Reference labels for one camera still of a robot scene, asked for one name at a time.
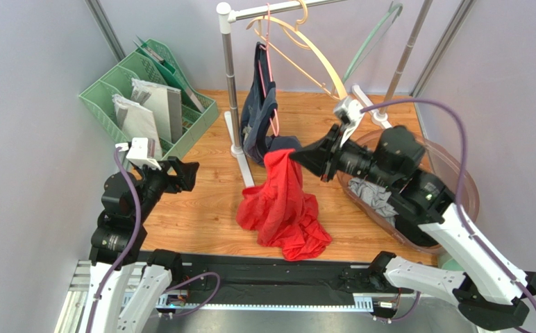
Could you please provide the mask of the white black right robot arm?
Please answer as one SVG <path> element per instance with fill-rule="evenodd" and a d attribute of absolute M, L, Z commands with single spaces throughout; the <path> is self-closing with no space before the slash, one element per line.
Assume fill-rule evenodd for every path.
<path fill-rule="evenodd" d="M 374 150 L 343 140 L 332 126 L 290 157 L 324 182 L 342 172 L 383 188 L 403 236 L 427 236 L 461 265 L 447 271 L 383 251 L 369 265 L 371 279 L 443 300 L 485 330 L 520 329 L 536 307 L 536 272 L 517 268 L 487 243 L 454 193 L 420 167 L 425 152 L 403 126 L 385 129 Z"/>

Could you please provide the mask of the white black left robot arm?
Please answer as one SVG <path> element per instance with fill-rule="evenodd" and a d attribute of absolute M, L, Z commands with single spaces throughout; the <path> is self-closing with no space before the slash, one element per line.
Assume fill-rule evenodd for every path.
<path fill-rule="evenodd" d="M 101 197 L 103 211 L 91 237 L 90 299 L 80 332 L 141 332 L 164 290 L 183 278 L 180 253 L 153 251 L 133 297 L 124 305 L 129 278 L 147 236 L 143 223 L 163 194 L 192 191 L 198 162 L 170 157 L 159 168 L 137 168 L 140 179 L 125 169 L 111 175 Z"/>

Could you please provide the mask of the cream plastic hanger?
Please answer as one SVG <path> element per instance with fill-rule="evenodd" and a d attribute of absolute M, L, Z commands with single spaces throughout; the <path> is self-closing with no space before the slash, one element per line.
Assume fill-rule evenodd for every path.
<path fill-rule="evenodd" d="M 336 101 L 345 99 L 348 96 L 348 93 L 339 74 L 336 72 L 328 58 L 301 31 L 300 27 L 304 25 L 308 20 L 309 12 L 308 5 L 305 1 L 297 1 L 297 3 L 301 6 L 303 16 L 300 19 L 297 19 L 293 25 L 274 17 L 271 14 L 270 5 L 267 4 L 267 13 L 265 15 L 257 16 L 251 19 L 251 21 L 246 26 L 246 30 L 253 28 L 253 32 L 260 38 L 260 40 L 265 45 L 267 53 L 269 53 L 270 51 L 277 52 L 277 54 L 279 54 L 284 60 L 290 63 L 293 68 L 303 74 L 308 80 L 310 80 L 313 84 L 320 88 L 324 93 L 329 95 L 329 97 L 335 99 Z M 274 43 L 270 40 L 270 28 L 272 25 L 279 27 L 287 36 L 287 38 L 298 48 L 304 50 L 305 52 L 311 53 L 318 59 L 322 67 L 325 69 L 328 77 L 330 78 L 330 88 L 328 88 L 328 85 L 325 82 L 318 81 L 316 78 L 314 78 L 302 66 L 293 61 L 293 59 L 291 59 L 276 45 L 274 45 Z"/>

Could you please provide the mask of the red tank top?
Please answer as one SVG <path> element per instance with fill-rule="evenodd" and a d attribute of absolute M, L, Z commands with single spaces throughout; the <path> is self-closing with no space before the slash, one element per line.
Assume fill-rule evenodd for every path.
<path fill-rule="evenodd" d="M 301 166 L 290 155 L 292 149 L 264 156 L 267 178 L 264 183 L 242 191 L 235 220 L 257 232 L 257 243 L 280 248 L 287 261 L 314 259 L 332 242 L 318 221 L 317 198 L 303 190 Z"/>

